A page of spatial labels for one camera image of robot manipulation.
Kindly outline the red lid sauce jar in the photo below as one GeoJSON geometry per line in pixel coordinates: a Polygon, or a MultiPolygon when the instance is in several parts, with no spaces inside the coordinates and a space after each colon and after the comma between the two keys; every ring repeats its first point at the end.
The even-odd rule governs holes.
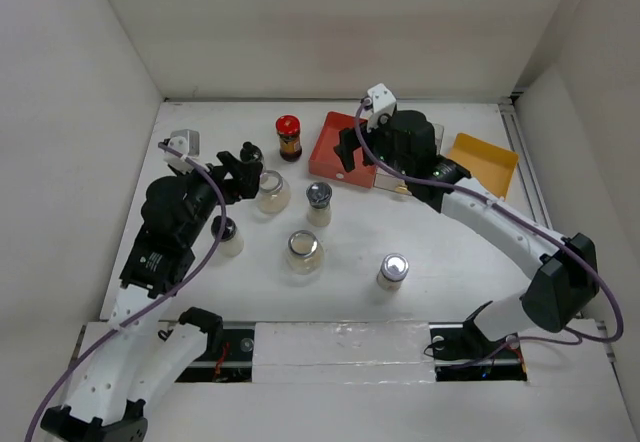
{"type": "Polygon", "coordinates": [[[287,162],[297,161],[302,154],[301,125],[294,115],[283,115],[275,122],[279,138],[279,154],[287,162]]]}

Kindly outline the black cap white bottle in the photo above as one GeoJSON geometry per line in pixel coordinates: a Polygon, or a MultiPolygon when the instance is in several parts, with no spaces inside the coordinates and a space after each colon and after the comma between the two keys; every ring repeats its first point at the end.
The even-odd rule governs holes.
{"type": "Polygon", "coordinates": [[[236,222],[227,217],[215,216],[211,224],[211,234],[218,241],[218,251],[226,257],[236,257],[244,249],[244,238],[236,222]]]}

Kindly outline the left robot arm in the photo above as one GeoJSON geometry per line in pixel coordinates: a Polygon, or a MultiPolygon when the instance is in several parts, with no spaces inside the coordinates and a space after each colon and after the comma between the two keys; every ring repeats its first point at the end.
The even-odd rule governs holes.
{"type": "Polygon", "coordinates": [[[60,405],[42,406],[35,424],[62,441],[141,441],[148,415],[196,358],[222,349],[221,316],[191,307],[169,339],[149,352],[172,298],[204,267],[193,245],[211,213],[256,197],[263,164],[218,153],[218,165],[201,166],[186,155],[185,170],[153,181],[141,207],[142,224],[120,275],[109,330],[78,356],[87,361],[75,391],[60,405]]]}

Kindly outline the wide clear glass jar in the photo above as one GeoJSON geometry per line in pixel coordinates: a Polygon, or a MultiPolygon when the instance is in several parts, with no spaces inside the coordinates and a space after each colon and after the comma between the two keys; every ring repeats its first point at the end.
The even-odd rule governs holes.
{"type": "Polygon", "coordinates": [[[265,214],[282,212],[289,204],[291,190],[284,177],[275,170],[265,170],[259,180],[258,209],[265,214]]]}

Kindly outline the silver lid small jar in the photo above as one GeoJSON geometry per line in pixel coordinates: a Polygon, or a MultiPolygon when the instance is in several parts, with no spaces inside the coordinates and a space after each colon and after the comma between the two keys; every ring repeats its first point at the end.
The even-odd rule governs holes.
{"type": "Polygon", "coordinates": [[[390,253],[382,259],[376,276],[377,284],[384,290],[398,290],[409,272],[408,259],[399,253],[390,253]]]}

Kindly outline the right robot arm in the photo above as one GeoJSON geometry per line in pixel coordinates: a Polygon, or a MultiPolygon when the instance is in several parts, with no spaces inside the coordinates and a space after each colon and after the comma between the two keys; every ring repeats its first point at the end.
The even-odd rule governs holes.
{"type": "Polygon", "coordinates": [[[524,330],[561,332],[599,294],[593,241],[537,225],[493,195],[463,164],[438,154],[423,113],[391,109],[376,111],[369,120],[355,115],[334,148],[347,172],[355,168],[357,149],[364,164],[400,178],[414,198],[474,231],[529,280],[514,294],[478,307],[453,335],[434,344],[435,357],[482,360],[524,330]]]}

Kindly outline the grey lid spice bottle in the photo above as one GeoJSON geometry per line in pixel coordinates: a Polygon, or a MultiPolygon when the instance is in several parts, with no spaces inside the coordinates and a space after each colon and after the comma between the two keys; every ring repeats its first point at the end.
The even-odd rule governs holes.
{"type": "Polygon", "coordinates": [[[315,227],[326,227],[331,222],[332,188],[325,182],[313,182],[306,189],[309,202],[307,220],[315,227]]]}

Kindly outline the black knob cap bottle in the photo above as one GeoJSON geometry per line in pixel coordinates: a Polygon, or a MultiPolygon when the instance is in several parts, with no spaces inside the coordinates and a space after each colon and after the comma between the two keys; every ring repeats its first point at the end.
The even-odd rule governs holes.
{"type": "Polygon", "coordinates": [[[243,162],[259,162],[264,163],[264,156],[262,150],[250,141],[243,143],[240,151],[240,159],[243,162]]]}

